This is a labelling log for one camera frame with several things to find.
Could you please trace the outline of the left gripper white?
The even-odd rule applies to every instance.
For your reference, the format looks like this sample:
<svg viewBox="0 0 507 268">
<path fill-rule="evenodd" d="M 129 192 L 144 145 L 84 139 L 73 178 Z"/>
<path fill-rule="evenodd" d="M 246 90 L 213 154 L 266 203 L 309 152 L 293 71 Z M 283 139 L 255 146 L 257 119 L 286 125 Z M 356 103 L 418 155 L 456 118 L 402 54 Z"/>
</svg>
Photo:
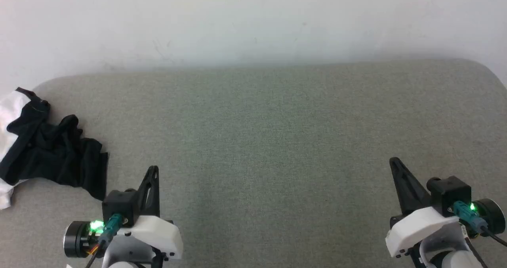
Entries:
<svg viewBox="0 0 507 268">
<path fill-rule="evenodd" d="M 173 260 L 183 256 L 179 228 L 160 216 L 159 167 L 150 166 L 138 187 L 139 214 L 132 228 L 120 228 L 112 241 L 98 250 L 101 260 Z M 68 258 L 86 258 L 99 245 L 105 223 L 73 221 L 65 232 L 63 250 Z"/>
</svg>

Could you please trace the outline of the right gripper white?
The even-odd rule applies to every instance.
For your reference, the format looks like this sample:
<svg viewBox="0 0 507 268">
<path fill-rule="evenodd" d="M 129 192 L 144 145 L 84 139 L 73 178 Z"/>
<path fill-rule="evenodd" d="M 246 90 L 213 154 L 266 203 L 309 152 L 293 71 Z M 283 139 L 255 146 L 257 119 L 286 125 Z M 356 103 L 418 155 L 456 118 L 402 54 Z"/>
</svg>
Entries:
<svg viewBox="0 0 507 268">
<path fill-rule="evenodd" d="M 506 230 L 506 217 L 489 199 L 454 202 L 449 216 L 430 206 L 431 196 L 397 157 L 389 165 L 403 216 L 391 226 L 385 244 L 393 258 L 479 258 L 471 244 L 474 237 L 490 237 L 506 245 L 499 235 Z"/>
</svg>

